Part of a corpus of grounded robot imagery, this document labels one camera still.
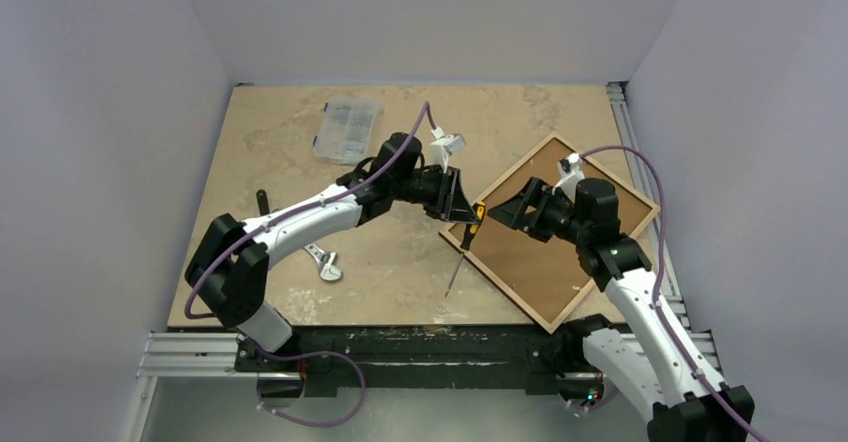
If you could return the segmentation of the yellow black flathead screwdriver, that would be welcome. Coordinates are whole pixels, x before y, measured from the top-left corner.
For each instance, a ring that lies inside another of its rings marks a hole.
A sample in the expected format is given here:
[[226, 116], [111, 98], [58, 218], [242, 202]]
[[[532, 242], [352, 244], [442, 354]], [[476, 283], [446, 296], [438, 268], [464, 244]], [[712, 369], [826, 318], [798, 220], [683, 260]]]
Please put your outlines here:
[[476, 235], [477, 235], [477, 233], [478, 233], [478, 231], [479, 231], [479, 229], [480, 229], [480, 227], [483, 223], [483, 220], [485, 219], [485, 216], [486, 216], [487, 207], [486, 207], [486, 203], [484, 201], [475, 202], [474, 205], [473, 205], [473, 209], [475, 211], [477, 219], [474, 223], [468, 224], [464, 229], [462, 240], [461, 240], [461, 243], [459, 245], [459, 258], [458, 258], [458, 260], [455, 264], [454, 270], [453, 270], [451, 277], [448, 281], [446, 291], [445, 291], [445, 294], [444, 294], [445, 298], [447, 298], [450, 295], [451, 290], [452, 290], [453, 285], [454, 285], [454, 282], [455, 282], [456, 277], [458, 275], [459, 269], [460, 269], [462, 262], [463, 262], [463, 259], [465, 257], [465, 254], [470, 250], [471, 245], [473, 243], [473, 240], [476, 237]]

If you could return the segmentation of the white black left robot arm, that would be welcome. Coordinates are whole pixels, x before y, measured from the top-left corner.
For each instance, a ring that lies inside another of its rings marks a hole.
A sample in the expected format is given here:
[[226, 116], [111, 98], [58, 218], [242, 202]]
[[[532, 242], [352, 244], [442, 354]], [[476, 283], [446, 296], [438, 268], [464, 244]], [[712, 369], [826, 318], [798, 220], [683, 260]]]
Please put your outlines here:
[[479, 221], [463, 193], [460, 170], [448, 163], [465, 148], [463, 136], [441, 129], [433, 134], [430, 161], [419, 139], [396, 132], [377, 155], [307, 200], [243, 221], [229, 213], [216, 217], [185, 270], [192, 294], [224, 327], [252, 339], [272, 370], [289, 369], [298, 357], [293, 328], [265, 299], [274, 265], [310, 243], [387, 213], [396, 201], [417, 204], [443, 222]]

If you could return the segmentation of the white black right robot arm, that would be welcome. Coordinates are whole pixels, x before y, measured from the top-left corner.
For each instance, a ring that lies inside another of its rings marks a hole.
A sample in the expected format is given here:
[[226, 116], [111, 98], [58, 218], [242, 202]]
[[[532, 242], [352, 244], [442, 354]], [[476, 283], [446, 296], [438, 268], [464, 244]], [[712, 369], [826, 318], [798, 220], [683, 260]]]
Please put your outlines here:
[[574, 245], [581, 268], [624, 316], [641, 351], [611, 328], [564, 338], [561, 354], [576, 369], [599, 369], [639, 411], [651, 441], [745, 441], [755, 404], [748, 390], [727, 384], [698, 350], [654, 288], [638, 242], [623, 233], [614, 186], [597, 178], [566, 194], [538, 178], [489, 209], [489, 217], [529, 237]]

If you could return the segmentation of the black wooden picture frame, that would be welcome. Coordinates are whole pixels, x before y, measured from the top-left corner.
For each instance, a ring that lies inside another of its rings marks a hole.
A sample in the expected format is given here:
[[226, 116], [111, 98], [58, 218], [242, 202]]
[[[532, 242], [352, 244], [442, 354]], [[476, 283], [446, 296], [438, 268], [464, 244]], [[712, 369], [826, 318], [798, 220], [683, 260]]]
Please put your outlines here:
[[554, 332], [595, 289], [573, 244], [566, 200], [552, 194], [575, 147], [547, 135], [479, 195], [488, 214], [465, 259], [543, 330]]

